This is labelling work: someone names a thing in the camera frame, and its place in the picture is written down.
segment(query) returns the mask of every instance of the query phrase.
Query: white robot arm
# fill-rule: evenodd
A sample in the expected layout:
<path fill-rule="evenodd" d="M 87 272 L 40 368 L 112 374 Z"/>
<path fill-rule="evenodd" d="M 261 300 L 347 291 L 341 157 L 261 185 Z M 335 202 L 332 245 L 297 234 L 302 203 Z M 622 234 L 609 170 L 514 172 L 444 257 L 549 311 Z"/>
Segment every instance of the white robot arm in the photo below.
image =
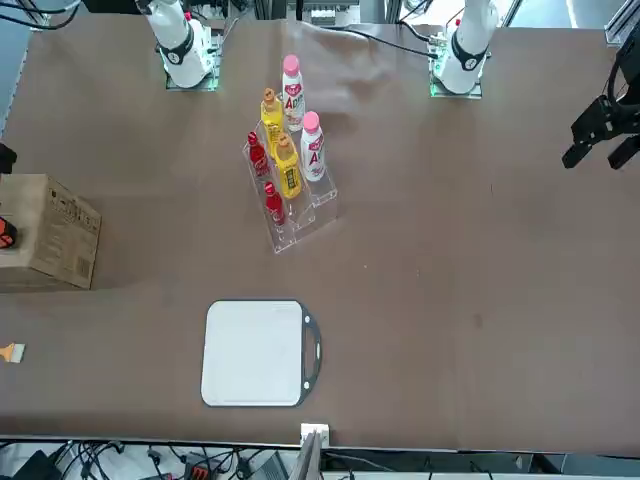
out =
<path fill-rule="evenodd" d="M 182 88 L 196 86 L 213 69 L 211 29 L 198 20 L 187 20 L 178 0 L 136 0 L 147 17 L 164 68 Z"/>
<path fill-rule="evenodd" d="M 497 26 L 492 0 L 466 0 L 460 26 L 450 35 L 443 66 L 436 73 L 447 90 L 465 94 L 473 89 Z"/>

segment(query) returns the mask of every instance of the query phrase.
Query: bottle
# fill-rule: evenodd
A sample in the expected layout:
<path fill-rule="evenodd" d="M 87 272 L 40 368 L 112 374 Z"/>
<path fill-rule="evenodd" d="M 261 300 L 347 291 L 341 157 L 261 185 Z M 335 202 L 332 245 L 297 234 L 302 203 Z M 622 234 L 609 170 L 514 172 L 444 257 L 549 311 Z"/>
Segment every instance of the bottle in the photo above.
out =
<path fill-rule="evenodd" d="M 298 170 L 298 152 L 291 137 L 281 133 L 276 148 L 276 166 L 280 174 L 280 186 L 285 198 L 295 198 L 302 190 L 300 171 Z"/>
<path fill-rule="evenodd" d="M 256 132 L 249 132 L 249 159 L 253 165 L 257 177 L 262 177 L 269 173 L 269 162 L 267 161 L 267 153 L 260 144 Z"/>
<path fill-rule="evenodd" d="M 282 67 L 284 71 L 282 74 L 284 114 L 287 116 L 289 130 L 297 132 L 302 128 L 302 117 L 304 117 L 305 111 L 302 75 L 300 74 L 298 57 L 287 55 L 284 57 Z"/>
<path fill-rule="evenodd" d="M 270 88 L 265 88 L 264 90 L 262 104 L 260 105 L 260 119 L 267 130 L 269 153 L 274 157 L 278 146 L 278 137 L 283 132 L 282 103 Z"/>
<path fill-rule="evenodd" d="M 300 139 L 302 172 L 307 180 L 317 182 L 325 171 L 324 135 L 320 128 L 320 117 L 316 112 L 307 112 L 303 124 L 304 130 Z"/>
<path fill-rule="evenodd" d="M 264 185 L 264 193 L 267 194 L 266 206 L 269 211 L 269 215 L 271 215 L 273 223 L 275 223 L 276 226 L 281 227 L 284 225 L 285 221 L 282 197 L 271 182 L 267 182 Z"/>

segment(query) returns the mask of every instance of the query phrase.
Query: bottle label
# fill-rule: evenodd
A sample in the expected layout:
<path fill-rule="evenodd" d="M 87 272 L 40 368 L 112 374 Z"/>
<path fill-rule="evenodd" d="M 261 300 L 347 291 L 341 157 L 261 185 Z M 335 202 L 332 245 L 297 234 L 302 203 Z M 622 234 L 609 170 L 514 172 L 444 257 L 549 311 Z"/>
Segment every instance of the bottle label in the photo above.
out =
<path fill-rule="evenodd" d="M 273 223 L 276 225 L 282 225 L 284 223 L 284 212 L 281 209 L 277 210 L 269 208 L 269 213 L 271 214 Z"/>
<path fill-rule="evenodd" d="M 309 143 L 302 151 L 305 175 L 310 180 L 317 180 L 324 175 L 324 135 Z"/>
<path fill-rule="evenodd" d="M 280 136 L 280 126 L 275 123 L 271 123 L 267 125 L 267 132 L 269 132 L 269 143 L 277 144 L 278 136 Z"/>
<path fill-rule="evenodd" d="M 304 116 L 302 85 L 300 83 L 285 85 L 284 93 L 284 113 L 289 125 L 302 125 L 302 117 Z"/>
<path fill-rule="evenodd" d="M 302 85 L 300 85 L 299 83 L 296 83 L 294 85 L 287 85 L 284 87 L 284 91 L 292 97 L 297 97 L 298 94 L 302 91 Z"/>
<path fill-rule="evenodd" d="M 293 190 L 298 186 L 298 179 L 296 178 L 295 168 L 290 168 L 284 172 L 285 179 L 287 180 L 287 187 Z"/>
<path fill-rule="evenodd" d="M 262 156 L 257 162 L 253 164 L 253 168 L 256 169 L 256 175 L 261 177 L 269 173 L 269 164 L 267 163 L 267 157 Z"/>

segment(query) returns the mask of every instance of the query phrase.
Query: yellow object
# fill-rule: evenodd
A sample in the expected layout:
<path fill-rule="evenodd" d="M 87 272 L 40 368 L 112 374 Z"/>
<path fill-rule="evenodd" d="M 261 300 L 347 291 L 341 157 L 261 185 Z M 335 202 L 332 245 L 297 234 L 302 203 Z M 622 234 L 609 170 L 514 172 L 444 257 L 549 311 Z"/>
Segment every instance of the yellow object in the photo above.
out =
<path fill-rule="evenodd" d="M 260 119 L 267 130 L 269 153 L 275 157 L 278 137 L 284 131 L 282 102 L 276 98 L 275 92 L 266 88 L 260 105 Z"/>
<path fill-rule="evenodd" d="M 302 190 L 300 170 L 298 170 L 298 152 L 291 137 L 281 133 L 276 148 L 276 166 L 280 173 L 280 186 L 285 198 L 295 198 Z"/>
<path fill-rule="evenodd" d="M 23 343 L 12 343 L 4 348 L 0 348 L 0 357 L 4 358 L 5 362 L 20 363 L 22 361 L 23 354 Z"/>

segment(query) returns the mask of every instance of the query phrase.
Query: cutting board handle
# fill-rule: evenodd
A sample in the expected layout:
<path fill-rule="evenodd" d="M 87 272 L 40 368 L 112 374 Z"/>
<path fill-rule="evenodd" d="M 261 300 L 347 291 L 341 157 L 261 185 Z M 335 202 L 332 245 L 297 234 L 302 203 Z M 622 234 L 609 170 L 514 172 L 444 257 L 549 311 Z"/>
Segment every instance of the cutting board handle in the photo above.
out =
<path fill-rule="evenodd" d="M 315 319 L 311 316 L 311 313 L 307 308 L 300 304 L 302 307 L 302 383 L 300 391 L 300 400 L 297 405 L 304 402 L 311 390 L 313 390 L 318 375 L 320 375 L 320 366 L 322 365 L 322 337 L 320 336 L 320 328 Z M 313 367 L 310 371 L 307 371 L 307 332 L 311 332 L 313 335 Z"/>

